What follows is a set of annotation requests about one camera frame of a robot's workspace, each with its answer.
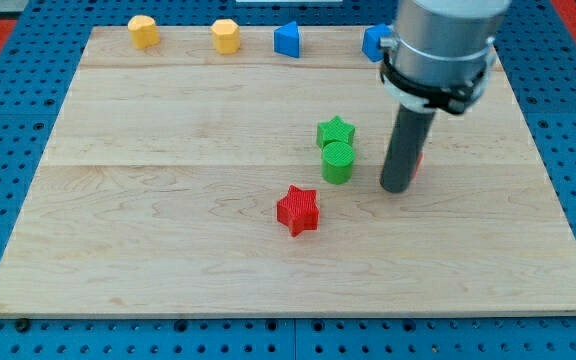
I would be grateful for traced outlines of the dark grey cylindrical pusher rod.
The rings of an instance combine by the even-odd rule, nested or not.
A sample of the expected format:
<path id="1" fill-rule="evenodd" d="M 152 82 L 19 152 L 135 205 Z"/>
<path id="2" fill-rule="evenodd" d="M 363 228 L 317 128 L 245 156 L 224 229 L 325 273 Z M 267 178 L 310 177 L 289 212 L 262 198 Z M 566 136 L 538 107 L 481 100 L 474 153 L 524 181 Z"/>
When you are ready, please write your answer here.
<path id="1" fill-rule="evenodd" d="M 399 106 L 380 176 L 384 190 L 402 193 L 408 189 L 435 113 L 435 110 L 421 113 Z"/>

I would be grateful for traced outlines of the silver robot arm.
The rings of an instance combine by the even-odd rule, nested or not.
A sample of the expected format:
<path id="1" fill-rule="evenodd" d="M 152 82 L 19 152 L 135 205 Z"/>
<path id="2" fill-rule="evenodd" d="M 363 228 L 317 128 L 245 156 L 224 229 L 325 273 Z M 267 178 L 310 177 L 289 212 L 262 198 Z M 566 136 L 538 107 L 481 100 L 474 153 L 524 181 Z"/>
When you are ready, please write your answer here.
<path id="1" fill-rule="evenodd" d="M 398 102 L 380 176 L 391 193 L 407 190 L 434 116 L 461 115 L 484 93 L 494 41 L 510 0 L 401 0 L 391 35 L 379 40 L 380 80 Z"/>

